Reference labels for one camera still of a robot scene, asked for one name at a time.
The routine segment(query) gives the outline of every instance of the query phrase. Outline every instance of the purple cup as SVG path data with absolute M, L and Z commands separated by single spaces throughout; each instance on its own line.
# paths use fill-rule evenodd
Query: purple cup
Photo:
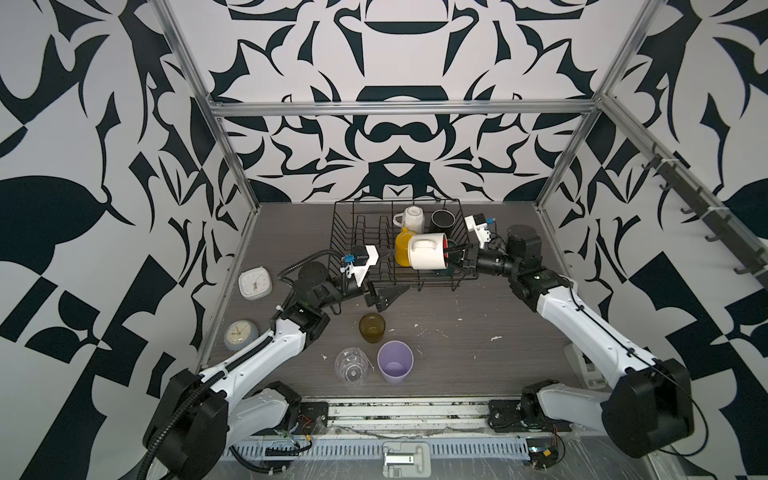
M 405 343 L 392 340 L 379 349 L 376 362 L 388 384 L 400 385 L 413 368 L 413 352 Z

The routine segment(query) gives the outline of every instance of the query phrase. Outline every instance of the patterned wallpaper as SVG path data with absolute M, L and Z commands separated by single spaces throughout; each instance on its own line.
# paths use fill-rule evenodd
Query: patterned wallpaper
M 228 118 L 259 201 L 535 200 L 578 114 Z
M 642 3 L 172 0 L 214 100 L 252 102 L 591 96 Z
M 3 478 L 120 478 L 249 212 L 144 0 L 0 5 Z
M 757 235 L 768 237 L 768 5 L 670 0 L 616 90 L 638 119 Z M 584 299 L 659 358 L 689 369 L 710 427 L 697 475 L 768 475 L 768 292 L 605 116 L 547 205 Z M 674 444 L 693 452 L 696 432 Z

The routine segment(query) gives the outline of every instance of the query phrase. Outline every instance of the black wire dish rack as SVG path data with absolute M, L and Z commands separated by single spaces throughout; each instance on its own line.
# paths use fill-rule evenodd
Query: black wire dish rack
M 395 214 L 403 212 L 409 205 L 424 210 L 425 231 L 429 229 L 430 217 L 436 210 L 448 210 L 456 217 L 449 240 L 457 245 L 469 242 L 467 226 L 464 223 L 462 203 L 456 199 L 445 200 L 342 200 L 333 206 L 333 226 L 330 248 L 348 253 L 353 246 L 376 245 L 394 250 L 395 238 L 400 227 L 392 223 Z M 331 257 L 328 262 L 331 276 L 340 275 L 341 260 Z M 394 256 L 379 260 L 366 275 L 374 286 L 409 284 L 421 290 L 425 286 L 449 286 L 456 290 L 463 280 L 477 280 L 478 273 L 463 273 L 453 270 L 451 274 L 434 270 L 414 270 L 400 266 Z

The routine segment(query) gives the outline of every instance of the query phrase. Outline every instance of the robotic arm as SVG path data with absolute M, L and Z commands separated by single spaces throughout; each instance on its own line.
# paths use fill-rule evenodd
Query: robotic arm
M 607 394 L 540 382 L 523 390 L 514 412 L 495 415 L 492 407 L 488 424 L 493 429 L 503 432 L 510 417 L 529 426 L 578 423 L 606 432 L 635 458 L 693 433 L 685 367 L 674 359 L 660 362 L 585 306 L 574 283 L 541 265 L 541 240 L 532 227 L 510 227 L 506 244 L 497 250 L 468 243 L 450 251 L 462 251 L 457 269 L 507 277 L 512 292 L 571 339 L 614 389 Z M 341 259 L 341 276 L 332 278 L 325 265 L 313 261 L 325 254 Z M 409 286 L 378 288 L 365 279 L 368 269 L 390 254 L 373 246 L 354 247 L 349 255 L 324 250 L 281 272 L 278 279 L 291 285 L 291 292 L 271 329 L 198 376 L 184 370 L 170 379 L 144 434 L 147 454 L 138 479 L 144 480 L 157 456 L 178 478 L 198 480 L 226 448 L 248 435 L 290 430 L 301 400 L 293 390 L 275 382 L 246 395 L 319 337 L 329 322 L 324 307 L 340 308 L 342 301 L 364 296 L 368 306 L 381 312 L 404 293 Z M 293 270 L 299 270 L 297 280 L 287 279 Z

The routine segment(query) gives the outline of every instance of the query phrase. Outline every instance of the mug handle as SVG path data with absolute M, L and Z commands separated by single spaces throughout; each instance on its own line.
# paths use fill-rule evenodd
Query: mug handle
M 421 248 L 419 246 L 420 243 L 422 243 L 422 244 L 426 243 L 427 247 L 431 247 L 433 250 L 437 250 L 437 243 L 433 242 L 432 240 L 417 240 L 417 241 L 413 242 L 413 247 L 412 248 Z

